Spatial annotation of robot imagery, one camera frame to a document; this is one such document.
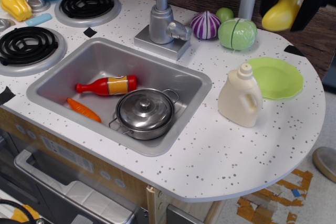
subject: black tape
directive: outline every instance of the black tape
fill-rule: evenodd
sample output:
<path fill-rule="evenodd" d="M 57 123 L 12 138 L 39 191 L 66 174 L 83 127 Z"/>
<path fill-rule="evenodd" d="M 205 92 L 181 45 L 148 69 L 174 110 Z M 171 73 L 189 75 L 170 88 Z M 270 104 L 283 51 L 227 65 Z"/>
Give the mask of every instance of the black tape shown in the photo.
<path fill-rule="evenodd" d="M 8 102 L 14 96 L 15 95 L 11 92 L 9 87 L 6 86 L 5 90 L 0 94 L 0 105 L 4 104 L 5 102 Z"/>
<path fill-rule="evenodd" d="M 93 35 L 95 35 L 97 32 L 92 30 L 90 27 L 84 31 L 84 34 L 91 38 Z"/>
<path fill-rule="evenodd" d="M 288 46 L 284 49 L 285 52 L 288 52 L 290 54 L 298 55 L 298 56 L 305 56 L 299 49 L 297 49 L 295 46 Z"/>

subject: toy ketchup bottle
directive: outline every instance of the toy ketchup bottle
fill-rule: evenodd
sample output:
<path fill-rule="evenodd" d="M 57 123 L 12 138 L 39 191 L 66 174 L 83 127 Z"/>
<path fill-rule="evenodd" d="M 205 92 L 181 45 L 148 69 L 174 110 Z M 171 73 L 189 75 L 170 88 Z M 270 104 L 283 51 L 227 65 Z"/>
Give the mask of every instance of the toy ketchup bottle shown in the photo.
<path fill-rule="evenodd" d="M 93 92 L 98 95 L 126 94 L 136 88 L 136 76 L 106 77 L 88 85 L 76 85 L 77 93 Z"/>
<path fill-rule="evenodd" d="M 262 106 L 263 95 L 253 77 L 252 66 L 244 63 L 240 69 L 230 71 L 219 93 L 219 112 L 232 122 L 252 127 Z"/>

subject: stainless steel sink basin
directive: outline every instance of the stainless steel sink basin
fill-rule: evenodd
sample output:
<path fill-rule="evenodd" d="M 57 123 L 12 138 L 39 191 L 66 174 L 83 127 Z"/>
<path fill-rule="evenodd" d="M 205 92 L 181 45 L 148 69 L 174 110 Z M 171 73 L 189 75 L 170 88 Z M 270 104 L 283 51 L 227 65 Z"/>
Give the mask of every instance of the stainless steel sink basin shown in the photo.
<path fill-rule="evenodd" d="M 160 91 L 172 89 L 180 99 L 175 104 L 176 114 L 171 128 L 153 140 L 136 140 L 126 134 L 115 118 L 115 107 L 122 95 L 99 96 L 78 94 L 77 83 L 89 84 L 103 77 L 134 74 L 138 88 Z M 32 101 L 65 116 L 136 152 L 157 156 L 168 151 L 183 131 L 205 96 L 211 89 L 210 78 L 198 71 L 185 68 L 160 58 L 136 51 L 107 39 L 95 38 L 84 42 L 69 56 L 51 68 L 27 90 Z M 102 123 L 91 120 L 70 109 L 67 98 L 72 98 L 95 111 Z"/>

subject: white bottle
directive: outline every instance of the white bottle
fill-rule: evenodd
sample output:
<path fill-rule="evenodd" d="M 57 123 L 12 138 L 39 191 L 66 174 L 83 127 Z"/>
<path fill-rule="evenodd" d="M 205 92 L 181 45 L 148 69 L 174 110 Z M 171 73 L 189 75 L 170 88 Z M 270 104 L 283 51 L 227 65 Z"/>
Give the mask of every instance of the white bottle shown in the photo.
<path fill-rule="evenodd" d="M 218 97 L 219 112 L 232 122 L 252 127 L 262 106 L 263 95 L 253 77 L 252 66 L 244 63 L 240 69 L 230 71 Z"/>

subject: bottle handle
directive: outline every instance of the bottle handle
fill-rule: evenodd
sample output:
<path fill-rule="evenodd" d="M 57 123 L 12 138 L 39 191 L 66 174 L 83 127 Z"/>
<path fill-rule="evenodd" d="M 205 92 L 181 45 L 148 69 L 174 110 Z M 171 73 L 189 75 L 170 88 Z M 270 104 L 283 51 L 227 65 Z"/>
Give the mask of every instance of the bottle handle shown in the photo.
<path fill-rule="evenodd" d="M 260 90 L 252 91 L 244 95 L 245 106 L 251 112 L 256 112 L 263 106 L 263 95 Z"/>

